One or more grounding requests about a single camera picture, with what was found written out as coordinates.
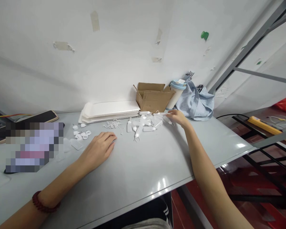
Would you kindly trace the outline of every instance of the red bead bracelet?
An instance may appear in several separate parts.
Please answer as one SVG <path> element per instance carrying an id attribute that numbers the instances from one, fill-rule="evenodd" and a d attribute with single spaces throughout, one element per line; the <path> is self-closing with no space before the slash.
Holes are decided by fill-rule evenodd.
<path id="1" fill-rule="evenodd" d="M 33 204 L 37 207 L 37 209 L 41 212 L 45 212 L 45 213 L 53 213 L 55 211 L 57 211 L 57 209 L 59 208 L 60 206 L 60 202 L 54 207 L 54 208 L 48 208 L 46 206 L 43 206 L 42 203 L 38 200 L 38 194 L 40 193 L 41 191 L 37 191 L 33 197 L 32 197 L 32 200 L 33 200 Z"/>

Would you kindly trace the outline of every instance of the white paper stack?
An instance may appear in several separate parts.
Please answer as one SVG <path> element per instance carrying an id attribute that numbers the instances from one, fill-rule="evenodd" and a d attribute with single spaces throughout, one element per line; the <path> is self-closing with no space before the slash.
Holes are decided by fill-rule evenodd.
<path id="1" fill-rule="evenodd" d="M 79 123 L 93 123 L 135 117 L 139 113 L 139 106 L 135 100 L 86 103 L 79 117 Z"/>

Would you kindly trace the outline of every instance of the cardboard box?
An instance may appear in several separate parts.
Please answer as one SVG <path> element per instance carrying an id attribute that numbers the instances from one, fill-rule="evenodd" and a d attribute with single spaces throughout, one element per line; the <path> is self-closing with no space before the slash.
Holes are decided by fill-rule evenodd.
<path id="1" fill-rule="evenodd" d="M 139 83 L 136 101 L 141 111 L 164 112 L 175 91 L 163 90 L 165 84 Z"/>

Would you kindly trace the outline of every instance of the hand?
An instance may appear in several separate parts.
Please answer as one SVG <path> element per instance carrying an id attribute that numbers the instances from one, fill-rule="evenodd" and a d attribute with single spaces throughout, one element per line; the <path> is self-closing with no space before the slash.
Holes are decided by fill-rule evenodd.
<path id="1" fill-rule="evenodd" d="M 84 176 L 107 160 L 115 145 L 113 141 L 116 139 L 113 132 L 102 132 L 92 139 L 76 161 Z"/>
<path id="2" fill-rule="evenodd" d="M 169 110 L 166 116 L 170 118 L 172 121 L 180 124 L 182 128 L 184 128 L 186 125 L 189 124 L 188 119 L 179 110 Z"/>

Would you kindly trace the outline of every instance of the green sticker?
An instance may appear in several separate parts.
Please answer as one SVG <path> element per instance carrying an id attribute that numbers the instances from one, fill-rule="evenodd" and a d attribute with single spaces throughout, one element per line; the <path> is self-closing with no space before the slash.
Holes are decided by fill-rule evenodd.
<path id="1" fill-rule="evenodd" d="M 204 40 L 207 40 L 207 38 L 209 37 L 209 33 L 203 31 L 203 32 L 201 33 L 200 37 L 203 38 Z"/>

